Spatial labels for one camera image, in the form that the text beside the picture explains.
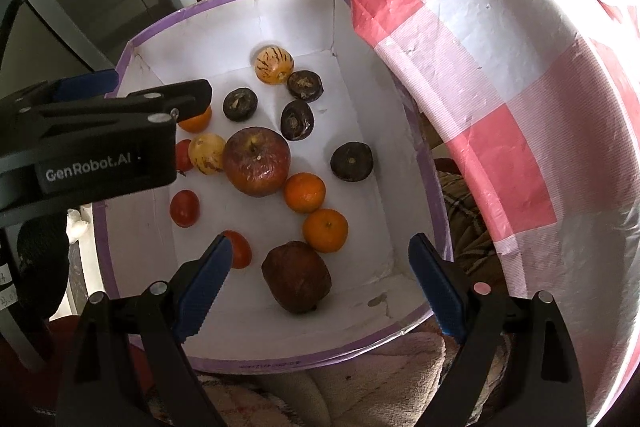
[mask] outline yellow fruit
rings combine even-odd
[[[205,133],[191,140],[189,159],[191,164],[203,174],[222,172],[222,152],[225,140],[217,134]]]
[[[254,69],[265,84],[283,84],[293,71],[293,57],[279,46],[269,46],[255,58]]]

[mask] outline mangosteen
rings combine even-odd
[[[234,122],[249,120],[258,107],[258,97],[248,87],[234,89],[225,97],[222,103],[222,111],[225,116]]]
[[[361,182],[373,170],[373,155],[366,143],[347,142],[331,156],[331,170],[346,182]]]
[[[308,103],[294,100],[287,103],[280,117],[280,132],[290,142],[303,140],[314,129],[314,114]]]
[[[324,92],[320,75],[313,71],[294,71],[287,79],[287,89],[303,102],[314,102]]]

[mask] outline striped yellow fruit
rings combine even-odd
[[[279,46],[269,46],[258,54],[254,68],[265,84],[283,84],[293,71],[293,57]]]

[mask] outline white label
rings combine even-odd
[[[9,284],[12,281],[11,272],[9,271],[9,265],[3,264],[0,266],[0,286],[3,284]]]
[[[0,311],[8,308],[18,301],[18,295],[15,292],[15,286],[12,284],[9,288],[0,292]]]

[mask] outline checkered tablecloth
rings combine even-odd
[[[590,419],[638,364],[640,0],[353,0],[446,142],[514,296],[546,289]]]

